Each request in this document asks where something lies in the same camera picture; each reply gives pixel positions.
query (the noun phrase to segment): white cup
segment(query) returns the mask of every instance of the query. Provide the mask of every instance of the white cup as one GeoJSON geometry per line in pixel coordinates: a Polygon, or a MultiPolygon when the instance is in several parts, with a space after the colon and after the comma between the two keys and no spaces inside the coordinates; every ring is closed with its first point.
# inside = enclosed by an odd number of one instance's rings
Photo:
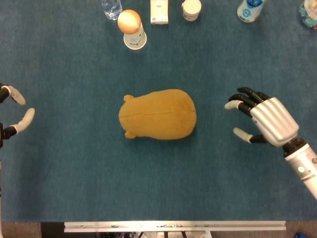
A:
{"type": "Polygon", "coordinates": [[[142,23],[139,30],[136,33],[131,35],[124,33],[123,41],[125,45],[132,50],[138,50],[142,48],[147,42],[147,35],[143,30],[142,23]]]}
{"type": "Polygon", "coordinates": [[[199,0],[185,0],[182,7],[184,18],[187,21],[195,21],[202,9],[202,4],[199,0]]]}

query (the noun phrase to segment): silver robotic hand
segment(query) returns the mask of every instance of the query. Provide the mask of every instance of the silver robotic hand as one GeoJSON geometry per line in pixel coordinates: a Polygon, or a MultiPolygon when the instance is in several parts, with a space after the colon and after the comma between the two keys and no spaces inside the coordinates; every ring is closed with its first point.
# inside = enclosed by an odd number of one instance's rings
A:
{"type": "MultiPolygon", "coordinates": [[[[16,103],[25,105],[25,99],[18,90],[12,86],[0,84],[0,103],[3,103],[8,96],[16,103]]],[[[34,108],[30,108],[18,124],[13,124],[5,129],[3,129],[2,123],[0,122],[0,148],[3,146],[3,140],[10,139],[11,136],[24,131],[32,122],[34,114],[34,108]]]]}
{"type": "Polygon", "coordinates": [[[251,135],[239,128],[233,132],[248,143],[270,143],[282,147],[285,160],[317,199],[317,155],[303,139],[296,138],[299,126],[276,97],[269,97],[250,88],[238,88],[224,106],[227,110],[238,109],[248,115],[260,130],[251,135]]]}

